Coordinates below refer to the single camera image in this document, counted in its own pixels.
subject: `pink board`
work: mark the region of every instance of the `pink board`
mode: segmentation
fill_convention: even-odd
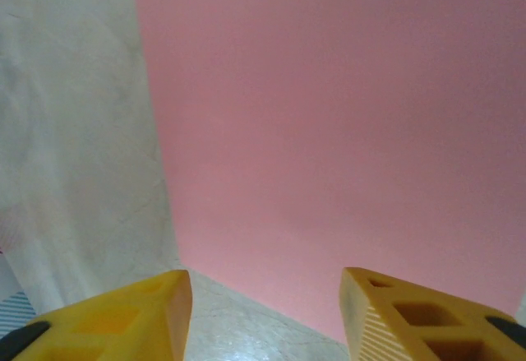
[[[343,340],[343,266],[515,313],[524,0],[137,0],[182,261]]]

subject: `marble floor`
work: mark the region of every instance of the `marble floor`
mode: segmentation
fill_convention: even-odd
[[[0,0],[0,247],[38,312],[182,267],[134,0]],[[192,272],[187,360],[345,360]]]

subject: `striped surface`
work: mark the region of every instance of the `striped surface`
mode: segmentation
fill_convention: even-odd
[[[367,308],[363,327],[359,361],[411,361],[412,357],[400,344],[391,329],[382,321],[374,307]]]
[[[31,307],[24,291],[19,291],[8,299],[4,299],[0,302],[0,338],[24,326],[34,317],[36,317],[35,310]]]

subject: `gray floor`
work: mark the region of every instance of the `gray floor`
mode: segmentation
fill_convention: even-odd
[[[0,117],[0,247],[38,311],[181,267],[133,0],[0,0]],[[191,276],[186,359],[348,359]]]

